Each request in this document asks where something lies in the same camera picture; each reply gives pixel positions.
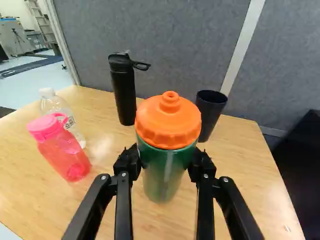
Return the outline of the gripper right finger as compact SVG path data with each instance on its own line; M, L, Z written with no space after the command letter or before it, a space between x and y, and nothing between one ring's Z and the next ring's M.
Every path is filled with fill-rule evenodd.
M228 176L216 178L217 168L205 150L195 149L187 170L197 188L196 240L215 239L214 201L222 210L233 240L264 239L234 180Z

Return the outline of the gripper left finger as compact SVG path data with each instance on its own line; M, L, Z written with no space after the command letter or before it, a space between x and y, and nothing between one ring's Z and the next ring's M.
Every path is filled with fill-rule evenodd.
M94 240L112 198L116 198L114 239L132 240L132 186L142 168L137 144L125 148L113 165L111 176L99 174L92 182L70 221L63 240Z

